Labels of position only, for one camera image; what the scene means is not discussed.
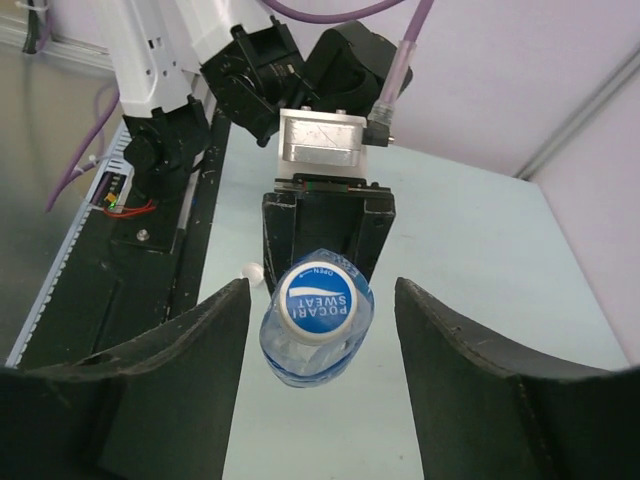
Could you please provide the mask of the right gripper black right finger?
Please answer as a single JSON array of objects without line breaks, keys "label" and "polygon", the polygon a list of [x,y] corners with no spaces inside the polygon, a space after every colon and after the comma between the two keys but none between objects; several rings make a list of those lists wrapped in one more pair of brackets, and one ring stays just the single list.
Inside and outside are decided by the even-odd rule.
[{"label": "right gripper black right finger", "polygon": [[638,477],[637,368],[541,353],[405,278],[395,318],[426,478]]}]

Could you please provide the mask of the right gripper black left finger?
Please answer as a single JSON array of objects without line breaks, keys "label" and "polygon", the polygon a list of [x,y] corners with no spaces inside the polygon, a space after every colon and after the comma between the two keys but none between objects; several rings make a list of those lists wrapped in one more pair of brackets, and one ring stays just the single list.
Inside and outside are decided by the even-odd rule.
[{"label": "right gripper black left finger", "polygon": [[71,364],[1,372],[5,479],[219,479],[251,309],[236,279]]}]

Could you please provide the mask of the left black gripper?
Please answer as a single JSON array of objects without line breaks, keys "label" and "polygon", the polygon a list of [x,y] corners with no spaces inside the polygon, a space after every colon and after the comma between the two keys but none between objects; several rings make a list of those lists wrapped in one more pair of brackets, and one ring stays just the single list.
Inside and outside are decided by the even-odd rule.
[{"label": "left black gripper", "polygon": [[262,200],[263,267],[270,295],[293,260],[324,248],[357,260],[371,281],[395,220],[391,189],[364,179],[296,174]]}]

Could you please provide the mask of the white bottle cap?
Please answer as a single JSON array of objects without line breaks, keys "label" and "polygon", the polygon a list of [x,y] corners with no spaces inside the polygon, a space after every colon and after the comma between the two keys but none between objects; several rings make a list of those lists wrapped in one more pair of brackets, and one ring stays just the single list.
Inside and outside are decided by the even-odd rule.
[{"label": "white bottle cap", "polygon": [[349,274],[320,260],[293,267],[276,293],[284,330],[306,345],[323,345],[348,332],[358,304],[356,285]]},{"label": "white bottle cap", "polygon": [[241,268],[240,275],[249,281],[252,288],[260,286],[265,279],[263,266],[256,262],[245,263]]}]

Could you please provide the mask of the clear bottle with blue label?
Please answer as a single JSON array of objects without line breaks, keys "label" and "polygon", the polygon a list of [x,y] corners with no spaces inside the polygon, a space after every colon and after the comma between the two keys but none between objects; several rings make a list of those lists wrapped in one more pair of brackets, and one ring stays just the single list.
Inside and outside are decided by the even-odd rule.
[{"label": "clear bottle with blue label", "polygon": [[374,292],[344,256],[318,249],[275,287],[259,345],[274,375],[292,388],[338,378],[360,349],[375,314]]}]

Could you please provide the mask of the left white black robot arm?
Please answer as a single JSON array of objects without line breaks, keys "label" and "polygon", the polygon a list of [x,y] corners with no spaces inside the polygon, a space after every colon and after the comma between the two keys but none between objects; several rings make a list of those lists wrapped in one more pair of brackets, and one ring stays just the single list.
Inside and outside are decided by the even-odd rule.
[{"label": "left white black robot arm", "polygon": [[396,210],[388,188],[366,180],[366,150],[391,143],[396,102],[409,85],[419,5],[392,43],[363,19],[387,2],[336,15],[277,1],[180,1],[199,73],[214,97],[208,116],[191,91],[157,1],[96,1],[123,120],[132,192],[109,201],[113,241],[173,249],[187,185],[215,148],[214,126],[245,129],[259,146],[279,140],[275,188],[262,204],[266,281],[326,248],[371,278]]}]

